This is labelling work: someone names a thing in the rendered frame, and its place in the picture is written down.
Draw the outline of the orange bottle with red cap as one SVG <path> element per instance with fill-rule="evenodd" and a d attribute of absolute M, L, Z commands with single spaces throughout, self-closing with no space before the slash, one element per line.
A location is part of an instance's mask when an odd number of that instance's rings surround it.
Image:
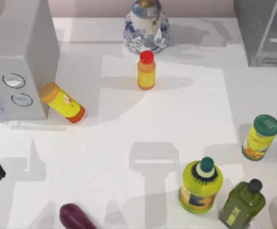
<path fill-rule="evenodd" d="M 150 90 L 155 85 L 156 64 L 151 51 L 143 51 L 137 64 L 137 85 L 141 90 Z"/>

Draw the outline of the yellow can with orange ends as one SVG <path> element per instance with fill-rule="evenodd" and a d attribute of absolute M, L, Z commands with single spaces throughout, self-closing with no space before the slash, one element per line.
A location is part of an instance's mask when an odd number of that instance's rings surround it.
<path fill-rule="evenodd" d="M 49 82 L 39 91 L 40 100 L 48 104 L 52 109 L 76 124 L 84 119 L 86 110 L 75 99 L 68 95 L 55 82 Z"/>

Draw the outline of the blue and white vase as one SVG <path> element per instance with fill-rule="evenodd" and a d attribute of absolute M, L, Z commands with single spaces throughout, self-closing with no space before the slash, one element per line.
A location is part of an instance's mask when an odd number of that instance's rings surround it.
<path fill-rule="evenodd" d="M 131 51 L 159 53 L 168 46 L 170 24 L 160 0 L 135 0 L 124 23 L 124 43 Z"/>

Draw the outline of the lime bottle with teal cap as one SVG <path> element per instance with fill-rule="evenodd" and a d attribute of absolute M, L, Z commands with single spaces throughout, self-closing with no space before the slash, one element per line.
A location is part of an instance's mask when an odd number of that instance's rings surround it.
<path fill-rule="evenodd" d="M 205 214 L 212 208 L 222 184 L 222 172 L 212 158 L 192 161 L 182 173 L 179 204 L 193 214 Z"/>

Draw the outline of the small microwave knob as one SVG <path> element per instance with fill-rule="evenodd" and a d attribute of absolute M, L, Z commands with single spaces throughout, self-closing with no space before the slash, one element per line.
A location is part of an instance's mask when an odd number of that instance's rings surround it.
<path fill-rule="evenodd" d="M 33 99 L 29 95 L 24 93 L 12 95 L 11 100 L 15 105 L 21 107 L 28 107 L 33 103 Z"/>

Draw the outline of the purple eggplant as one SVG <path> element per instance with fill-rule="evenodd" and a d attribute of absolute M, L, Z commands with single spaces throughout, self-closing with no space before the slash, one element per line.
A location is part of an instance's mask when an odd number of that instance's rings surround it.
<path fill-rule="evenodd" d="M 83 210 L 74 203 L 60 207 L 59 219 L 66 229 L 98 229 Z"/>

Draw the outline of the yellow can with green lid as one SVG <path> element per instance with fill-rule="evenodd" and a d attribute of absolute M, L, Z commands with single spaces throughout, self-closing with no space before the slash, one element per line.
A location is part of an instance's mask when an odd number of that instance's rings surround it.
<path fill-rule="evenodd" d="M 261 160 L 277 135 L 277 119 L 268 114 L 258 115 L 242 144 L 243 155 L 252 161 Z"/>

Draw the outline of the large microwave knob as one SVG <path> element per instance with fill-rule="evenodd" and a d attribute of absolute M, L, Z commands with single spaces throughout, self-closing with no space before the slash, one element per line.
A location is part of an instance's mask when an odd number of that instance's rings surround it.
<path fill-rule="evenodd" d="M 25 79 L 16 73 L 10 73 L 10 74 L 4 75 L 2 77 L 2 80 L 8 87 L 13 89 L 22 88 L 26 84 Z"/>

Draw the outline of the olive green bottle black cap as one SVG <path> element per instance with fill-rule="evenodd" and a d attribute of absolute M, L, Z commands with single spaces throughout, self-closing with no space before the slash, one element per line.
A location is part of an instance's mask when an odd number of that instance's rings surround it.
<path fill-rule="evenodd" d="M 251 221 L 266 205 L 261 193 L 263 184 L 254 178 L 239 182 L 229 193 L 220 210 L 219 220 L 229 229 L 247 229 Z"/>

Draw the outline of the pale microwave oven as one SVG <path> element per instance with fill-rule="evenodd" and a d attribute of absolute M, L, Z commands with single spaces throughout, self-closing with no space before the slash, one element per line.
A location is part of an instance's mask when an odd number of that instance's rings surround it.
<path fill-rule="evenodd" d="M 43 120 L 49 106 L 40 89 L 56 77 L 60 56 L 48 0 L 0 0 L 0 121 Z M 26 84 L 8 87 L 4 75 L 16 73 Z M 27 94 L 32 105 L 15 105 L 11 96 Z"/>

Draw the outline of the grey cabinet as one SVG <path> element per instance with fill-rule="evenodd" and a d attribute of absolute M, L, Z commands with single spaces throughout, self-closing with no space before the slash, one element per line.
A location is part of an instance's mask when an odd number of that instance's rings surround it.
<path fill-rule="evenodd" d="M 250 67 L 277 67 L 277 0 L 233 0 Z"/>

